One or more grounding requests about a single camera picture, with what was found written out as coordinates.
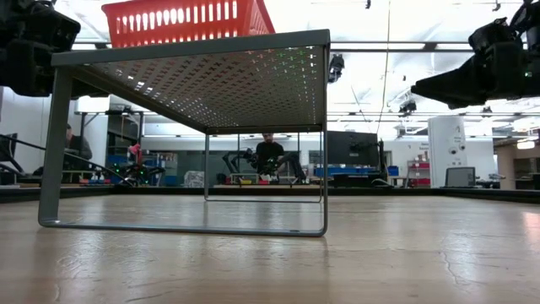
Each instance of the blue container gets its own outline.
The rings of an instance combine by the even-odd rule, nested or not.
[[[399,176],[399,167],[398,166],[388,166],[388,175],[389,176]]]
[[[367,174],[368,172],[374,170],[375,168],[329,167],[328,176],[332,176],[334,174]],[[316,168],[315,175],[318,177],[322,177],[324,175],[324,171],[322,170],[322,168]]]

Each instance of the table leg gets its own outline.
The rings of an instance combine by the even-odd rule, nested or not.
[[[73,80],[69,71],[58,68],[52,91],[45,164],[41,180],[40,207],[38,211],[40,225],[51,224],[58,220],[58,204],[60,203],[62,165],[72,83]]]

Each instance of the computer monitor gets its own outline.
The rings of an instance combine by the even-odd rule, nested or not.
[[[446,169],[445,187],[474,187],[475,185],[475,167],[454,167]]]
[[[377,134],[328,131],[328,164],[379,165]]]
[[[17,139],[17,133],[6,134],[4,136]],[[15,147],[17,142],[7,138],[0,138],[0,161],[12,161],[15,157]]]

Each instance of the motion capture camera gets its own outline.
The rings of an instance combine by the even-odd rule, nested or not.
[[[526,33],[527,50],[521,35]],[[474,55],[458,69],[419,80],[411,92],[450,109],[486,100],[540,96],[540,3],[525,0],[512,18],[496,19],[468,39]]]
[[[78,22],[54,10],[55,2],[0,2],[0,85],[19,95],[52,92],[52,54],[71,51],[81,30]]]
[[[341,71],[345,68],[345,61],[341,54],[334,54],[330,61],[330,73],[328,74],[328,83],[333,84],[341,78]]]

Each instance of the wooden floor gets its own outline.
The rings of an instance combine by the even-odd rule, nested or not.
[[[316,228],[317,204],[62,201],[63,219]],[[0,205],[3,303],[540,303],[540,205],[331,198],[323,238],[47,229]]]

